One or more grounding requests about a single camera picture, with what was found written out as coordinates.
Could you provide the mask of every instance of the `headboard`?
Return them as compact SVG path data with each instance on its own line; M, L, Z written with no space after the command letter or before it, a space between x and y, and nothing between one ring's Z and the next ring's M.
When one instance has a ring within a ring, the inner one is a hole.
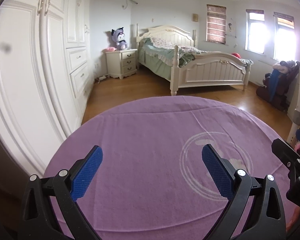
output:
M161 38L167 41L171 41L176 44L184 46L193 46L196 47L196 42L189 36L189 32L186 32L178 27L163 25L155 28L148 28L148 32L143 35L139 35L139 24L137 24L137 49L139 48L140 42L143 38Z

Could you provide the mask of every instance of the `roller shade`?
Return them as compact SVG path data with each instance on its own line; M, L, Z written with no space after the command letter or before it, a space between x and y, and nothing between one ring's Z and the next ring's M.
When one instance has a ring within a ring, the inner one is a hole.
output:
M226 7L207 4L207 41L226 43Z
M294 22L294 17L290 16L290 15L287 15L287 14L274 12L274 16L285 19L285 20L290 21L290 22Z
M254 10L254 9L246 9L247 13L258 13L258 14L265 14L264 10Z

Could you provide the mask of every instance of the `round table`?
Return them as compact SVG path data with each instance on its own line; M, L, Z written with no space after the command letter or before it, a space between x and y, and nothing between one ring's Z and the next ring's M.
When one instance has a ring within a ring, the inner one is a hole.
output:
M207 143L236 169L260 178L272 174L290 220L295 205L285 197L288 169L271 151L278 137L261 120L224 103L184 96L146 98L85 123L61 145L45 176L69 169L99 145L103 162L77 203L103 240L202 240L227 203L202 162Z

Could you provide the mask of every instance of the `metal screw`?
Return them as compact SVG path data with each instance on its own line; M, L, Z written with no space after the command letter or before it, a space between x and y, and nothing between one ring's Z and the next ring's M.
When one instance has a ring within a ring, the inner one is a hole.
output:
M244 170L238 170L237 173L242 177L246 175L246 172Z
M59 176L60 176L60 177L64 177L64 176L66 176L67 174L68 174L68 171L67 171L67 170L62 170L62 171L59 172Z
M274 177L273 177L271 174L269 174L269 175L267 176L267 178L268 178L269 180L271 180L271 181L274 181Z
M30 176L29 180L34 181L34 180L36 180L36 178L37 178L37 175L33 174Z

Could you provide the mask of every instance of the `white wardrobe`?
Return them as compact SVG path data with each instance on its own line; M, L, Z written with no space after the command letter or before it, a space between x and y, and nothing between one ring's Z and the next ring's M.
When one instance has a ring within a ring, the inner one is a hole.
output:
M0 6L0 139L42 176L80 127L94 78L90 0L4 0Z

